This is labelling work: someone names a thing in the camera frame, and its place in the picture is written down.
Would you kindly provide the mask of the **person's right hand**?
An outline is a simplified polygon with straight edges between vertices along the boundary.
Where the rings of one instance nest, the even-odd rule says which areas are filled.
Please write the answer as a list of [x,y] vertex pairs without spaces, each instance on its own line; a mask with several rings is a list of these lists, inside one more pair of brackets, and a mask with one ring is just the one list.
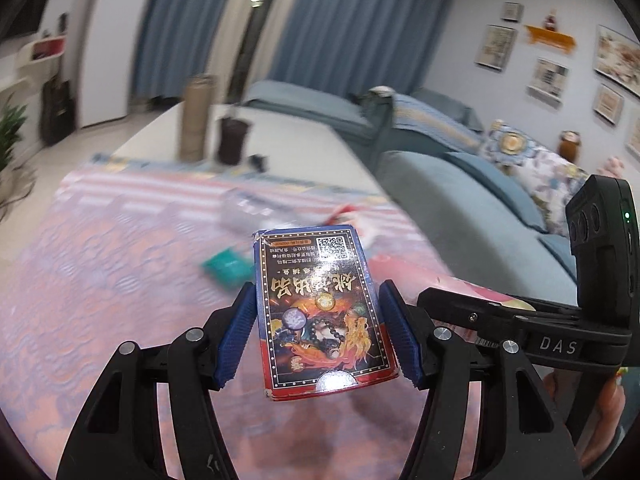
[[586,447],[578,454],[582,470],[591,468],[615,440],[626,403],[622,378],[615,375],[602,388],[594,411],[596,426]]

